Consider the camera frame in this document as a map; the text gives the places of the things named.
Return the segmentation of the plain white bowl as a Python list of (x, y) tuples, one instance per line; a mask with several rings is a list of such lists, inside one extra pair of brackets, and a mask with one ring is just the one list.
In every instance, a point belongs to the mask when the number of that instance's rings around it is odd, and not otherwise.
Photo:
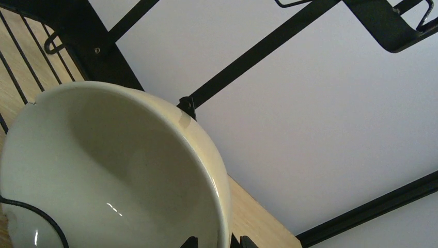
[(13, 247), (229, 247), (223, 160), (204, 129), (140, 90), (85, 81), (24, 105), (1, 154)]

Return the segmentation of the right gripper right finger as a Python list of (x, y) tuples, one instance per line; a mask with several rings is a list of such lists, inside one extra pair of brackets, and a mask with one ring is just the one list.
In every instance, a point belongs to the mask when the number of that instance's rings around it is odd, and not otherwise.
[(240, 237), (240, 248), (258, 248), (258, 246), (248, 236)]

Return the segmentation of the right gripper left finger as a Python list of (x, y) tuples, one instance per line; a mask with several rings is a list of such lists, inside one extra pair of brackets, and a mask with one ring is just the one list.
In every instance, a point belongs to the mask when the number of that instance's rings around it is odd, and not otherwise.
[(188, 237), (180, 248), (198, 248), (198, 238), (195, 236)]

